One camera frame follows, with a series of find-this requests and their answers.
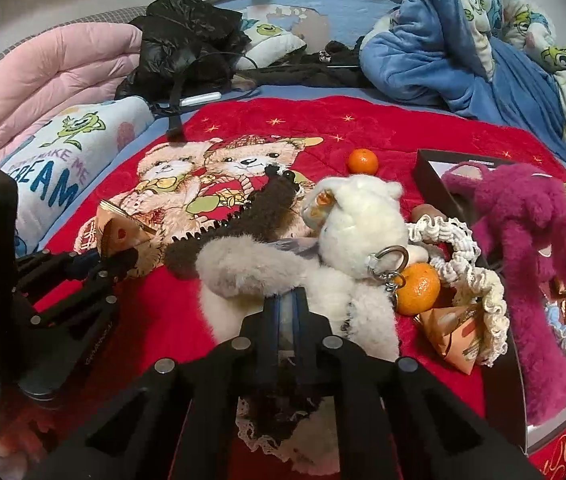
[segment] orange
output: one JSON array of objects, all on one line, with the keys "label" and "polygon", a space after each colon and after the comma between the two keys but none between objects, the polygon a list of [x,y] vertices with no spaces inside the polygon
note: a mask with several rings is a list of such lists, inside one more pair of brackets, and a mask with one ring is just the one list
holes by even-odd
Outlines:
[{"label": "orange", "polygon": [[348,169],[350,173],[374,175],[378,171],[378,158],[374,152],[359,148],[349,154]]},{"label": "orange", "polygon": [[434,306],[441,291],[439,275],[430,264],[412,264],[403,272],[405,286],[396,290],[396,310],[404,316],[416,316]]}]

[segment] silver rivet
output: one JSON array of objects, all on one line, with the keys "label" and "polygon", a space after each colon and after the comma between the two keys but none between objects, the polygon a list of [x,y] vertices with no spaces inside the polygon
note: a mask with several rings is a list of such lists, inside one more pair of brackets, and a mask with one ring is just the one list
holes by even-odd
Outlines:
[{"label": "silver rivet", "polygon": [[337,335],[329,335],[323,338],[323,346],[325,346],[326,348],[331,348],[332,350],[336,350],[337,348],[341,348],[343,346],[343,339],[341,339]]},{"label": "silver rivet", "polygon": [[169,357],[164,357],[163,359],[159,359],[156,363],[154,363],[154,370],[159,372],[160,374],[169,374],[176,363],[170,359]]},{"label": "silver rivet", "polygon": [[251,344],[252,341],[246,337],[239,336],[232,339],[232,348],[234,348],[234,350],[247,350]]},{"label": "silver rivet", "polygon": [[398,362],[399,370],[404,372],[415,372],[419,367],[418,362],[411,357],[402,357]]}]

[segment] magenta stuffed bear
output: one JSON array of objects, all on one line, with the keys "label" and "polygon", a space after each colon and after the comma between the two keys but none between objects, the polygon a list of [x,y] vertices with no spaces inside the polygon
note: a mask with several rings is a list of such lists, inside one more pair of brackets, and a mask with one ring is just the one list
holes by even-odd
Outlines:
[{"label": "magenta stuffed bear", "polygon": [[[540,424],[566,407],[566,357],[546,322],[539,288],[553,276],[566,284],[566,188],[529,164],[490,171],[467,162],[447,171],[442,181],[451,192],[474,200],[479,220],[472,230],[483,253],[502,246],[528,422]],[[549,246],[551,254],[544,256],[540,250]]]}]

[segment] black jacket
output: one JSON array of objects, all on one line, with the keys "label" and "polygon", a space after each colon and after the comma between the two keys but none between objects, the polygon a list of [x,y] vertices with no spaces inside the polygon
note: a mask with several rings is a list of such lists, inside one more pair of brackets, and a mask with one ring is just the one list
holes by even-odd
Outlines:
[{"label": "black jacket", "polygon": [[218,52],[240,54],[249,42],[240,31],[241,14],[201,0],[156,0],[131,24],[143,31],[140,60],[116,89],[116,98],[138,95],[151,104],[169,100],[170,108],[154,110],[175,116],[168,133],[178,137],[183,96],[229,89],[234,56]]}]

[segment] pink comforter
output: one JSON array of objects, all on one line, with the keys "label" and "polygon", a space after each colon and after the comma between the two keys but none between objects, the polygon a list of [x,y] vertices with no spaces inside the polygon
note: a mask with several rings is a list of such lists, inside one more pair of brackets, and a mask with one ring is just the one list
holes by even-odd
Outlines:
[{"label": "pink comforter", "polygon": [[0,62],[0,160],[67,107],[112,99],[138,65],[141,31],[125,23],[48,30]]}]

